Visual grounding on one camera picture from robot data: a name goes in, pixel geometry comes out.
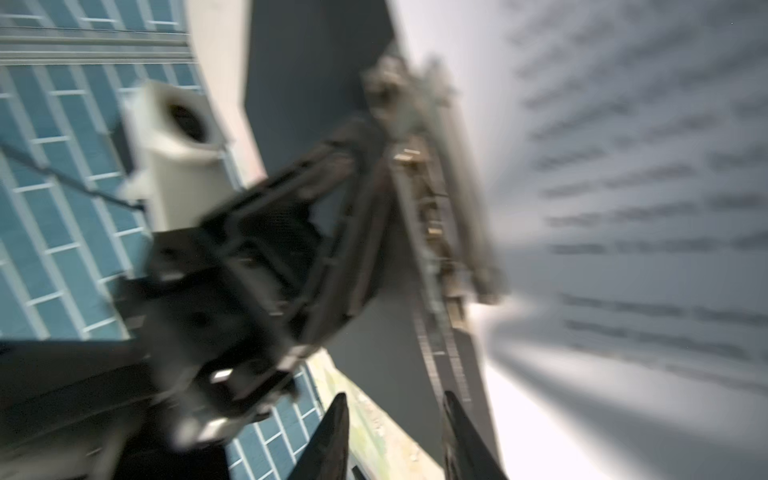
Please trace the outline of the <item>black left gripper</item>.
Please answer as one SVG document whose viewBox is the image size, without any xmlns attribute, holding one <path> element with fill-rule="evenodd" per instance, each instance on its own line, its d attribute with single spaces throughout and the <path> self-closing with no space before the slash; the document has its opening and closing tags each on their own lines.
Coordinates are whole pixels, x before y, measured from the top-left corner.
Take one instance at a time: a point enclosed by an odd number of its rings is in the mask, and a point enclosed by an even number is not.
<svg viewBox="0 0 768 480">
<path fill-rule="evenodd" d="M 114 299 L 157 388 L 171 448 L 232 440 L 297 400 L 290 340 L 323 345 L 371 296 L 393 203 L 390 135 L 352 116 L 277 174 L 156 233 Z"/>
</svg>

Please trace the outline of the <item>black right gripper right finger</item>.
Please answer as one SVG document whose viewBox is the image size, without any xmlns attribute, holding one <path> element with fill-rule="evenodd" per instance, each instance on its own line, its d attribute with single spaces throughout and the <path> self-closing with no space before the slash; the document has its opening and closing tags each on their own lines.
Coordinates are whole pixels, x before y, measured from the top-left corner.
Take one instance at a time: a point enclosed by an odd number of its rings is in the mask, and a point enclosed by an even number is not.
<svg viewBox="0 0 768 480">
<path fill-rule="evenodd" d="M 452 391 L 442 399 L 444 472 L 449 480 L 507 480 Z"/>
</svg>

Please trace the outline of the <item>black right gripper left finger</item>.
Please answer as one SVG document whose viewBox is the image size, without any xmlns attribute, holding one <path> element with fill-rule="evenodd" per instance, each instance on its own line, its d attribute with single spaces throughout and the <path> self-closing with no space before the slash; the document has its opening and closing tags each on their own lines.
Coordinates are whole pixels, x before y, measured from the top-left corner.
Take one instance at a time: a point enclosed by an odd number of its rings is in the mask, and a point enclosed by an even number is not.
<svg viewBox="0 0 768 480">
<path fill-rule="evenodd" d="M 289 480 L 344 480 L 349 459 L 349 409 L 337 394 L 302 451 Z"/>
</svg>

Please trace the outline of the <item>red folder with black inside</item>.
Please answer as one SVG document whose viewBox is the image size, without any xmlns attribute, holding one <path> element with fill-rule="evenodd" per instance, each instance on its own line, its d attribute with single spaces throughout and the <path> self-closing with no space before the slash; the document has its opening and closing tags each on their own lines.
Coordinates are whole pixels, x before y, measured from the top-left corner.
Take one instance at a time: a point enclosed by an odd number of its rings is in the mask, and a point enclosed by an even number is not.
<svg viewBox="0 0 768 480">
<path fill-rule="evenodd" d="M 501 467 L 468 309 L 499 303 L 503 277 L 443 62 L 406 59 L 383 1 L 256 1 L 244 106 L 271 175 L 357 113 L 391 138 L 371 296 L 312 361 L 347 396 L 356 456 L 381 478 L 445 476 L 452 391 Z"/>
</svg>

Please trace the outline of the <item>text paper sheet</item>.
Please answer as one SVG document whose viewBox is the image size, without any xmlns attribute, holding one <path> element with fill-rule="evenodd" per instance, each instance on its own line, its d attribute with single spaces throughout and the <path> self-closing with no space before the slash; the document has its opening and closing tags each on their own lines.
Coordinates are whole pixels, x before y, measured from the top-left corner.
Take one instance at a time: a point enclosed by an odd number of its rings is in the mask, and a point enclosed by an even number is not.
<svg viewBox="0 0 768 480">
<path fill-rule="evenodd" d="M 512 479 L 767 475 L 767 5 L 394 1 L 440 61 L 495 263 Z"/>
</svg>

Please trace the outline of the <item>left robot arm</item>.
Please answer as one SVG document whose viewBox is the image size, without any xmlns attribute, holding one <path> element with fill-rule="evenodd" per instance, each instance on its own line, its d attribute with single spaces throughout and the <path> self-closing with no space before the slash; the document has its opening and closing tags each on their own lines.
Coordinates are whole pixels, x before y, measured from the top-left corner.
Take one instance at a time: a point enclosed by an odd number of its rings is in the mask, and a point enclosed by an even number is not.
<svg viewBox="0 0 768 480">
<path fill-rule="evenodd" d="M 121 278 L 124 341 L 1 344 L 5 479 L 226 479 L 226 447 L 370 295 L 394 138 L 351 117 Z"/>
</svg>

